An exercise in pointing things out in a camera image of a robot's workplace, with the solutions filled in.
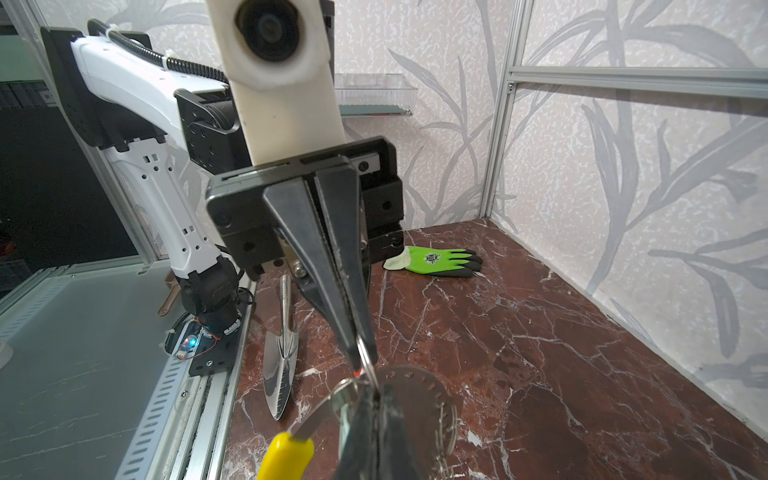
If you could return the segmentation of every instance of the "camera lens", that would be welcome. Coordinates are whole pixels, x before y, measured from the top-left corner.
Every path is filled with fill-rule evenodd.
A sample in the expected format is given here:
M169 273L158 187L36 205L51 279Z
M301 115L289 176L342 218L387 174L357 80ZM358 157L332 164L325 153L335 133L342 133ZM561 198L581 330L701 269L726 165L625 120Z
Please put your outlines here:
M299 12L287 0L246 0L237 27L248 48L266 61L283 61L299 47Z

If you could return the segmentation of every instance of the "vertical metal post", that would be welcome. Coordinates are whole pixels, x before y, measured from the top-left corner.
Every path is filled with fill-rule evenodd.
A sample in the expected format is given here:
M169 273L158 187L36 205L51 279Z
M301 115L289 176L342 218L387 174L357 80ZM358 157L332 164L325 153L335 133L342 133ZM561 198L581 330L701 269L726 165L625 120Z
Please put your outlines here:
M46 26L40 8L34 0L2 0L2 5L5 7L5 11L8 13L19 36L27 44L29 52L43 74L45 84L54 95L56 103L61 109L56 84L53 81L51 67L48 64L48 56L45 54L45 47L40 36L40 27ZM74 138L78 141L80 149L83 150L85 158L96 174L96 178L107 194L107 198L112 203L112 207L117 212L120 222L123 223L123 227L125 227L128 236L134 243L134 247L136 247L141 260L144 263L152 263L159 260L161 255L157 249L157 244L150 235L136 203L112 170L112 166L107 161L107 158L97 148L83 142L80 135L74 131L63 109L61 114L64 115L67 125L72 131Z
M528 26L531 23L531 11L534 0L517 0L512 12L509 42L504 59L503 75L496 99L496 111L493 119L491 145L488 149L488 162L485 168L482 197L480 199L480 217L490 217L493 200L496 195L498 175L504 163L504 147L507 141L509 118L512 104L515 101L515 84L509 82L510 68L522 65L525 39L528 37Z

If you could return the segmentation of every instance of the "yellow handle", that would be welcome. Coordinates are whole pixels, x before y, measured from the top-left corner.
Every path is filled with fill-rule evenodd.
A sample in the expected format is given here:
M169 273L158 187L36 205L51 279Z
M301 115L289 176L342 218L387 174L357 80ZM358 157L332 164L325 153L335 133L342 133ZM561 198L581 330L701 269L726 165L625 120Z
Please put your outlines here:
M312 439L297 442L288 432L280 433L270 444L261 461L257 480L301 480L307 464L315 455Z

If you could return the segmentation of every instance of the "glove logo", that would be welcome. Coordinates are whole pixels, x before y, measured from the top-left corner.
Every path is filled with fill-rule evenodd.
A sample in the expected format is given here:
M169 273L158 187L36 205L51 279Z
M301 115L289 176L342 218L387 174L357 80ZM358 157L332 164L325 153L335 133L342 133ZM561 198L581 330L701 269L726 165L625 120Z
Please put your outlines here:
M440 256L439 256L437 253L427 253L427 254L424 256L424 261L425 261L425 262L429 262L429 263L431 263L432 265L434 265L435 263L437 263L437 261L438 261L438 260L440 260Z

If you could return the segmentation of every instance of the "clear plastic tray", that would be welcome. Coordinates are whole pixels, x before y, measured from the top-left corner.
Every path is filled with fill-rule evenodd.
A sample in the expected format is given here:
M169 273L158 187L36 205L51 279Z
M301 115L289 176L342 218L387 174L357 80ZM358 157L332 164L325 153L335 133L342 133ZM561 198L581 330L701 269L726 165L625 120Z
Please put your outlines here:
M342 117L412 115L418 91L402 74L336 74L335 86Z

